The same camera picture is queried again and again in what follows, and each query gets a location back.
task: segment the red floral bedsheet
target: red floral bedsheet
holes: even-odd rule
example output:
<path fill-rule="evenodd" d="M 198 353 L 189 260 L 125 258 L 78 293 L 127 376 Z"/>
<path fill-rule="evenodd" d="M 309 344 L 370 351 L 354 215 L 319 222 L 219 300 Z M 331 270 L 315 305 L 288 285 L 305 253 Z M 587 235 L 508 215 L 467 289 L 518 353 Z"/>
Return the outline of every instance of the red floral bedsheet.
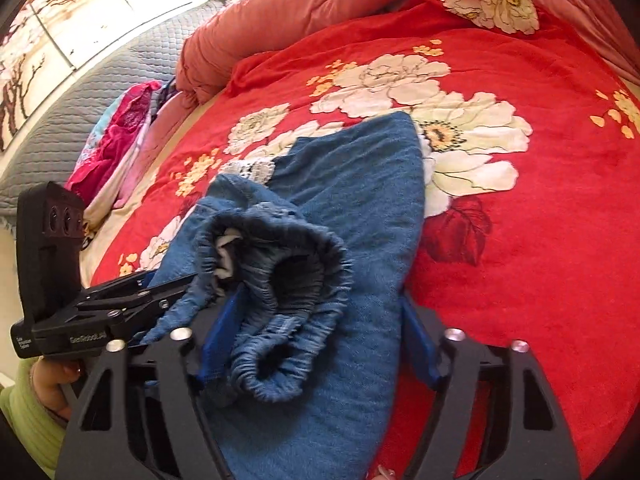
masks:
<path fill-rule="evenodd" d="M 297 138 L 397 108 L 414 118 L 424 153 L 426 219 L 409 288 L 480 341 L 529 341 L 588 475 L 638 400 L 640 110 L 530 0 L 413 0 L 240 63 L 94 283 L 157 267 L 218 172 L 268 183 L 273 157 Z M 430 400 L 403 368 L 376 463 L 405 468 Z"/>

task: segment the green sleeve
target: green sleeve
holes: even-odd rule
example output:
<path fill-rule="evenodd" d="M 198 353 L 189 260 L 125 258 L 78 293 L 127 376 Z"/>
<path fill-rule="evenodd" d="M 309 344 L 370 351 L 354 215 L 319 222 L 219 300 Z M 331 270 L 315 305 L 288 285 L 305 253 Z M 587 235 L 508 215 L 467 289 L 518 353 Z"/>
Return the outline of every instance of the green sleeve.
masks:
<path fill-rule="evenodd" d="M 65 430 L 47 413 L 31 387 L 30 372 L 36 361 L 20 361 L 14 386 L 0 392 L 0 409 L 27 452 L 53 478 Z"/>

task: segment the wall mural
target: wall mural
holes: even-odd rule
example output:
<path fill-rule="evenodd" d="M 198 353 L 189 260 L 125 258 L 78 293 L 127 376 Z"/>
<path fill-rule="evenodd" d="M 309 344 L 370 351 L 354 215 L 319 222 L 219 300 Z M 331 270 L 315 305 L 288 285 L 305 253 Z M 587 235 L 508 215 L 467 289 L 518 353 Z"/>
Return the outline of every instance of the wall mural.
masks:
<path fill-rule="evenodd" d="M 0 41 L 0 153 L 73 72 L 191 0 L 27 0 Z"/>

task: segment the gray quilted headboard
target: gray quilted headboard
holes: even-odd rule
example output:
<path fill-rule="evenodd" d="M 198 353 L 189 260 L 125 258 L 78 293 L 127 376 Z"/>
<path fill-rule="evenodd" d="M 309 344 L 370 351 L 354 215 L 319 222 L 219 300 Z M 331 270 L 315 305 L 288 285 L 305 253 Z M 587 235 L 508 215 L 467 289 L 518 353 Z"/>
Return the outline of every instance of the gray quilted headboard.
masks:
<path fill-rule="evenodd" d="M 50 180 L 63 184 L 104 109 L 133 84 L 174 76 L 184 40 L 230 0 L 209 0 L 116 50 L 49 108 L 15 153 L 0 180 L 0 217 L 15 227 L 18 195 Z"/>

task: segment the metal bolt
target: metal bolt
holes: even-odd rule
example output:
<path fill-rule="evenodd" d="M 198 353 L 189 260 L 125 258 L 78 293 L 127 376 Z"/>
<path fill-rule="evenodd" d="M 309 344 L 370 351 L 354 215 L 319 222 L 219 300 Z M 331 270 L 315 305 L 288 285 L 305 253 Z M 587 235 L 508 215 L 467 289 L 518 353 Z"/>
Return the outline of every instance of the metal bolt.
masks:
<path fill-rule="evenodd" d="M 112 339 L 107 343 L 107 352 L 119 352 L 124 350 L 127 344 L 122 339 Z"/>
<path fill-rule="evenodd" d="M 511 350 L 514 352 L 520 352 L 521 354 L 526 354 L 529 351 L 529 343 L 516 339 L 516 341 L 511 343 Z"/>
<path fill-rule="evenodd" d="M 187 328 L 184 326 L 182 328 L 176 328 L 175 330 L 173 330 L 169 334 L 169 337 L 174 341 L 184 341 L 185 339 L 189 339 L 192 333 L 193 332 L 191 331 L 191 328 Z"/>
<path fill-rule="evenodd" d="M 466 334 L 459 328 L 447 328 L 444 331 L 444 337 L 450 341 L 462 341 L 466 338 Z"/>

